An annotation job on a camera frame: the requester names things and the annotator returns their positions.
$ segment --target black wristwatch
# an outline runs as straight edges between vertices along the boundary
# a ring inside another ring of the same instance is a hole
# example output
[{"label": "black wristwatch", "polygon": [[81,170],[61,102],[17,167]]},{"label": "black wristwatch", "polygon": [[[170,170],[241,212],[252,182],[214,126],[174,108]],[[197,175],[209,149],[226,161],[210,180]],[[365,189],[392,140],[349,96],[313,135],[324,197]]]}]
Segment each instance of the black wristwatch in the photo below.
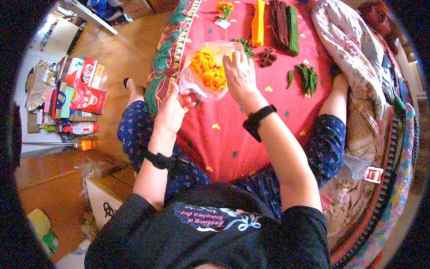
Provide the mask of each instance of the black wristwatch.
[{"label": "black wristwatch", "polygon": [[256,113],[251,113],[248,119],[243,123],[243,128],[247,130],[259,143],[261,142],[261,137],[257,130],[260,127],[260,122],[262,119],[267,117],[270,113],[276,112],[277,109],[274,105],[268,105],[258,110]]},{"label": "black wristwatch", "polygon": [[150,161],[158,169],[171,170],[173,168],[179,169],[180,167],[188,167],[190,162],[187,158],[181,158],[181,156],[167,157],[161,153],[154,154],[149,150],[145,151],[145,158]]},{"label": "black wristwatch", "polygon": [[154,154],[149,150],[145,152],[145,158],[150,161],[158,169],[170,169],[178,160],[177,157],[166,157],[161,153]]}]

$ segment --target orange paper flower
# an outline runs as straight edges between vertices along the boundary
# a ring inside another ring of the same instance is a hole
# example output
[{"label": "orange paper flower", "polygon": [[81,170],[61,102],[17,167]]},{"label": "orange paper flower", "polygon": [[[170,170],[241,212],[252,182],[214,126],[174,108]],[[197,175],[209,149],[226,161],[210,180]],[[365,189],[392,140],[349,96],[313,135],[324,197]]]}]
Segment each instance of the orange paper flower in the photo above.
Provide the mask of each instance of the orange paper flower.
[{"label": "orange paper flower", "polygon": [[218,14],[224,13],[226,9],[231,9],[231,11],[233,11],[233,4],[222,1],[222,2],[216,3],[215,5],[215,10],[216,12],[218,12]]},{"label": "orange paper flower", "polygon": [[215,10],[219,14],[218,17],[223,20],[227,20],[228,16],[230,16],[230,13],[233,11],[233,4],[226,3],[224,1],[218,2],[215,5]]},{"label": "orange paper flower", "polygon": [[199,75],[206,87],[218,92],[227,86],[224,66],[215,65],[215,61],[208,49],[198,51],[191,59],[190,67]]}]

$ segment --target white plastic bag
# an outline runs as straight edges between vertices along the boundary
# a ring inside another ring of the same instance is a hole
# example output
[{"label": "white plastic bag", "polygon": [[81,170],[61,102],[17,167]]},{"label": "white plastic bag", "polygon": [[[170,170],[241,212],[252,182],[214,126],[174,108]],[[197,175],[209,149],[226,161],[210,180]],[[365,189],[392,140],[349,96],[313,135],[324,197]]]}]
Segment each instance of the white plastic bag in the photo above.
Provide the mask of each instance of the white plastic bag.
[{"label": "white plastic bag", "polygon": [[191,58],[196,55],[199,50],[208,49],[212,57],[214,58],[215,65],[222,66],[222,57],[226,53],[233,53],[234,51],[243,52],[243,46],[238,42],[227,42],[223,40],[206,42],[202,46],[190,50],[185,56],[184,67],[182,68],[179,75],[179,93],[188,94],[195,93],[200,101],[220,100],[228,91],[228,87],[217,92],[209,87],[203,85],[202,79],[198,74],[190,67]]}]

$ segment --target black t-shirt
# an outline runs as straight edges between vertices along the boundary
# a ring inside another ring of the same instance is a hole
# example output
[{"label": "black t-shirt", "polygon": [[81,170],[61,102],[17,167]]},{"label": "black t-shirt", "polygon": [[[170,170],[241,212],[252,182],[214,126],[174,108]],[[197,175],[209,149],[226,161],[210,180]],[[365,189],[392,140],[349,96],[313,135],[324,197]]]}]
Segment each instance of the black t-shirt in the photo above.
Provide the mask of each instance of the black t-shirt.
[{"label": "black t-shirt", "polygon": [[249,192],[213,183],[157,211],[130,195],[90,244],[85,268],[328,268],[327,224],[295,206],[281,222]]}]

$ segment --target cooking oil bottle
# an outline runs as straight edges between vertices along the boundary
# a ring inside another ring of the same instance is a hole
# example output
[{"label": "cooking oil bottle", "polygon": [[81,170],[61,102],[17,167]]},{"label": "cooking oil bottle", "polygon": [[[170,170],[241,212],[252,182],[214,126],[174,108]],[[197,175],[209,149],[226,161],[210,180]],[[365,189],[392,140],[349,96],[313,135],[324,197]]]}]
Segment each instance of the cooking oil bottle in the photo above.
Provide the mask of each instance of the cooking oil bottle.
[{"label": "cooking oil bottle", "polygon": [[79,151],[86,152],[98,147],[98,137],[97,136],[85,136],[81,138],[76,138],[76,142],[73,145]]}]

